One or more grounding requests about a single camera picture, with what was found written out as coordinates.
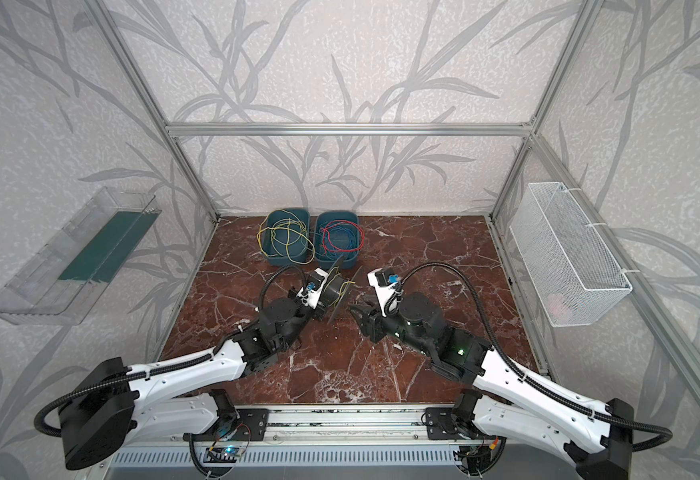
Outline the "teal plastic bin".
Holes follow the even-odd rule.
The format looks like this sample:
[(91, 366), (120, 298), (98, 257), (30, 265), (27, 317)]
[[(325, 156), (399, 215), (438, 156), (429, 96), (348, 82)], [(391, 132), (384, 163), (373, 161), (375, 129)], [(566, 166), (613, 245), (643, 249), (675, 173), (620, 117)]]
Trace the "teal plastic bin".
[(328, 271), (340, 255), (345, 255), (342, 269), (354, 268), (364, 244), (358, 216), (345, 210), (321, 213), (315, 222), (313, 243), (322, 269)]
[(259, 243), (266, 260), (275, 266), (310, 262), (310, 214), (303, 208), (272, 211), (261, 225)]

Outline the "grey perforated cable spool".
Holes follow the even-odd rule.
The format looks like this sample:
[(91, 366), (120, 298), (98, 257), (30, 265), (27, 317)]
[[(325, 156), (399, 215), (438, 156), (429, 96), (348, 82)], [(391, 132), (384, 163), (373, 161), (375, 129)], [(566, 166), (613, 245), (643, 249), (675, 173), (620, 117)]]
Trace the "grey perforated cable spool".
[(350, 279), (346, 279), (342, 275), (342, 267), (344, 262), (345, 255), (340, 255), (328, 270), (329, 277), (324, 292), (329, 295), (331, 304), (323, 317), (327, 325), (331, 325), (334, 322), (340, 312), (340, 309), (347, 302), (353, 288), (357, 285), (357, 273), (355, 273)]

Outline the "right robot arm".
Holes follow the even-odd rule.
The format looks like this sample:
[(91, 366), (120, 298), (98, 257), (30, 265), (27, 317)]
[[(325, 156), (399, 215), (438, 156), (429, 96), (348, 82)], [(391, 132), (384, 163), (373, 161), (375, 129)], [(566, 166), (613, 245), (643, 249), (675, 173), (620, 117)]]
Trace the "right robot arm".
[(427, 356), (435, 373), (465, 385), (451, 412), (460, 434), (523, 442), (562, 459), (583, 479), (627, 479), (634, 454), (672, 439), (669, 428), (636, 421), (623, 400), (586, 397), (513, 360), (475, 287), (455, 266), (440, 266), (468, 289), (486, 338), (449, 324), (423, 293), (405, 293), (407, 280), (390, 268), (369, 272), (375, 300), (349, 309), (372, 342), (393, 337)]

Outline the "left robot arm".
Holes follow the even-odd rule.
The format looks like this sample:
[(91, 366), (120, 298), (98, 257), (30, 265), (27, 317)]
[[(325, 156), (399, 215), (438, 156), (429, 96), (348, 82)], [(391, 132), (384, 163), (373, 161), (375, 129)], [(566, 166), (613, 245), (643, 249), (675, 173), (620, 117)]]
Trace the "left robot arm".
[(300, 290), (272, 302), (260, 298), (257, 319), (213, 348), (148, 364), (127, 366), (119, 357), (101, 362), (76, 389), (38, 411), (35, 430), (61, 439), (66, 468), (81, 470), (145, 437), (203, 435), (229, 422), (221, 391), (184, 396), (267, 369), (326, 312), (333, 301), (326, 290), (338, 268), (299, 275)]

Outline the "pink object in basket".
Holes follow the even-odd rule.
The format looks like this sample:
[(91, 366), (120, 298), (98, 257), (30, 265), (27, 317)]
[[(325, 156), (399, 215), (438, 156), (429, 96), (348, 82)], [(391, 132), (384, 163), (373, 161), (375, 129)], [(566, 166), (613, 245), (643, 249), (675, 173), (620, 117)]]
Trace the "pink object in basket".
[(573, 310), (568, 305), (566, 297), (562, 294), (549, 295), (546, 308), (551, 318), (559, 323), (567, 323), (573, 316)]

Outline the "small green circuit board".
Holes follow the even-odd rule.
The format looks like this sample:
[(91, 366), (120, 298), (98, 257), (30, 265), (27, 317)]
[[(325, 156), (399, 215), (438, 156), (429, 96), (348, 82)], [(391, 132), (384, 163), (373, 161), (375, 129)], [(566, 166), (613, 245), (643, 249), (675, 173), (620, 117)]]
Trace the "small green circuit board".
[(234, 464), (240, 462), (247, 449), (243, 446), (228, 445), (211, 447), (204, 453), (204, 462), (213, 465)]

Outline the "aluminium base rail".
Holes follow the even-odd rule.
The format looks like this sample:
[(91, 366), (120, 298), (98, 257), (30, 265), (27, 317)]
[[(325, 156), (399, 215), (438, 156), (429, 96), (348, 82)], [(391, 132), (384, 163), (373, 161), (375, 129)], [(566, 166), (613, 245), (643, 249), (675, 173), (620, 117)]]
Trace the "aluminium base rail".
[(320, 444), (331, 442), (469, 441), (453, 421), (450, 405), (284, 404), (234, 407), (207, 394), (137, 408), (119, 448), (142, 443), (236, 442)]

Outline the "aluminium frame crossbar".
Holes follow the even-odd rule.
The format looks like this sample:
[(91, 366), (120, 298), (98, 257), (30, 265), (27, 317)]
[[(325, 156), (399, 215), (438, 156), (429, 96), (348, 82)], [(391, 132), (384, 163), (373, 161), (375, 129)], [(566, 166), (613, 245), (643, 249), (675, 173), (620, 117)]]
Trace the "aluminium frame crossbar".
[(524, 137), (524, 123), (190, 123), (166, 126), (174, 137), (191, 136), (488, 136)]

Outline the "clear plastic wall tray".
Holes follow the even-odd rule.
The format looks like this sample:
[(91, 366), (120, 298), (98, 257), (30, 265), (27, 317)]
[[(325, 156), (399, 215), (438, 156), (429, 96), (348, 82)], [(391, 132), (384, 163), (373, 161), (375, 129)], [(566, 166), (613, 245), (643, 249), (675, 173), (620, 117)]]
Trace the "clear plastic wall tray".
[(101, 188), (1, 288), (0, 319), (82, 323), (161, 213), (154, 194)]

